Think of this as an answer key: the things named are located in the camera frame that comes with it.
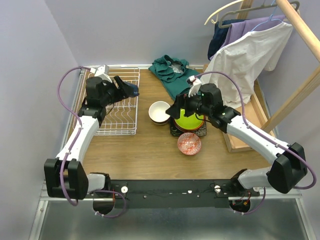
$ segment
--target purple cloth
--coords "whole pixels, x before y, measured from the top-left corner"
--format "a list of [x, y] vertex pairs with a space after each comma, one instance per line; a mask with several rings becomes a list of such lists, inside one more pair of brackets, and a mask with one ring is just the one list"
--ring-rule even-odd
[[[285, 15], [278, 15], [278, 16], [272, 17], [272, 20], [279, 19], [283, 21], [285, 17], [286, 17]], [[268, 19], [269, 19], [269, 16], [266, 16], [261, 18], [249, 19], [242, 22], [231, 23], [231, 27], [229, 27], [228, 33], [226, 34], [225, 41], [222, 44], [221, 48], [223, 48], [224, 46], [227, 46], [228, 44], [232, 44], [233, 42], [241, 38], [243, 35], [245, 35], [246, 33], [251, 32], [251, 30], [254, 29], [255, 26], [268, 21]], [[258, 32], [264, 31], [264, 30], [273, 28], [280, 23], [281, 22], [277, 20], [275, 21], [270, 20], [258, 26], [254, 31], [258, 31]]]

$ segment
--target teal cloth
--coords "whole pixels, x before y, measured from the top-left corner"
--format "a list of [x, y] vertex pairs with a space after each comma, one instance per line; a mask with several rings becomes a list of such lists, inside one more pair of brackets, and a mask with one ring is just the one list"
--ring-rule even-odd
[[[180, 65], [183, 73], [174, 72], [170, 67], [172, 64]], [[187, 68], [188, 65], [189, 62], [185, 59], [171, 58], [168, 55], [164, 55], [154, 60], [149, 70], [161, 80], [165, 90], [175, 100], [178, 94], [189, 92], [190, 87], [187, 79], [192, 75], [199, 74], [196, 70]]]

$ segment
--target black drying mat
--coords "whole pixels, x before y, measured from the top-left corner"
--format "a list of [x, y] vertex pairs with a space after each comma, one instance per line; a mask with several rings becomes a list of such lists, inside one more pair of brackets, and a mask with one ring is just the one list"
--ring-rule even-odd
[[[181, 134], [185, 133], [184, 131], [181, 131], [176, 127], [173, 117], [170, 117], [169, 123], [170, 123], [170, 134], [172, 136], [180, 137]], [[203, 125], [197, 131], [194, 132], [194, 134], [197, 135], [198, 137], [203, 137], [207, 135], [207, 122], [204, 122]]]

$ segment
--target dish rack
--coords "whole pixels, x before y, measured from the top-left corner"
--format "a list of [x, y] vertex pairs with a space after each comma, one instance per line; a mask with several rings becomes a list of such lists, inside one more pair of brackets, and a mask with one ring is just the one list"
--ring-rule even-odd
[[[108, 73], [110, 78], [119, 76], [124, 82], [128, 82], [139, 87], [140, 69], [138, 67], [112, 67]], [[76, 102], [76, 112], [81, 108], [82, 102], [86, 96], [86, 80], [93, 77], [94, 74], [90, 71], [85, 71], [82, 78], [79, 97]], [[106, 107], [106, 113], [100, 128], [95, 133], [95, 136], [110, 136], [110, 135], [134, 135], [137, 133], [138, 121], [138, 97], [127, 98], [122, 101], [110, 104]], [[77, 119], [72, 120], [72, 128], [74, 129]]]

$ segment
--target gray hanger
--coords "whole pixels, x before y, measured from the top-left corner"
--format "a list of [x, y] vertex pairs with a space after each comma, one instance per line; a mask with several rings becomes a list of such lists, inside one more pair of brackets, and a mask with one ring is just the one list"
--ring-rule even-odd
[[[292, 2], [290, 2], [290, 4], [295, 4], [295, 9], [294, 10], [298, 11], [298, 9], [300, 7], [300, 2], [299, 1], [292, 1]], [[277, 6], [278, 6], [278, 4], [273, 4], [273, 5], [264, 5], [264, 4], [262, 4], [261, 6], [257, 6], [257, 7], [245, 8], [245, 9], [240, 9], [240, 10], [237, 10], [237, 11], [228, 11], [220, 19], [219, 28], [220, 29], [225, 29], [225, 28], [229, 28], [229, 27], [232, 26], [231, 24], [222, 25], [222, 22], [223, 22], [224, 18], [226, 16], [228, 16], [228, 15], [235, 15], [235, 14], [239, 14], [239, 13], [251, 12], [251, 11], [259, 10], [259, 9], [274, 8], [274, 7], [277, 7]]]

